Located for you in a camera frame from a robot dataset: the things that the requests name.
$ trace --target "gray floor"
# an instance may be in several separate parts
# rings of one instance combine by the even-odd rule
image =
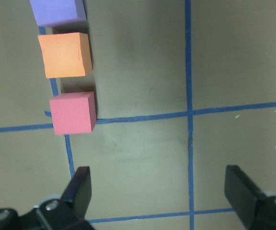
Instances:
[[[94,71],[57,80],[59,90],[94,90],[99,119],[186,111],[184,1],[89,0],[85,7]],[[0,1],[0,127],[52,122],[44,115],[52,91],[38,34],[29,1]],[[276,102],[276,2],[193,0],[192,84],[194,110]],[[91,167],[87,219],[181,215],[96,229],[189,229],[187,117],[97,124],[70,140],[74,167]],[[230,207],[227,164],[276,191],[276,107],[195,115],[193,146],[194,210]],[[0,133],[0,207],[23,214],[69,179],[65,140],[53,129]],[[195,229],[244,227],[226,212],[195,215]]]

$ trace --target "orange block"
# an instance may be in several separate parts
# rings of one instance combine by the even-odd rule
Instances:
[[[87,34],[39,35],[46,78],[82,77],[92,72]]]

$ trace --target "pink block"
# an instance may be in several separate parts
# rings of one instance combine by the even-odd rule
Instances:
[[[93,92],[62,93],[50,107],[56,135],[91,133],[96,124]]]

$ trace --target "purple cube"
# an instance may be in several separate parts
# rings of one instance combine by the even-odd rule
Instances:
[[[56,27],[86,20],[82,0],[30,0],[37,25]]]

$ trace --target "colored block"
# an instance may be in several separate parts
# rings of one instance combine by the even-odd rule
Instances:
[[[30,0],[38,26],[56,27],[86,20],[82,0]]]
[[[46,78],[82,77],[92,72],[87,34],[39,35]]]
[[[56,135],[91,133],[96,124],[93,92],[62,93],[50,107]]]

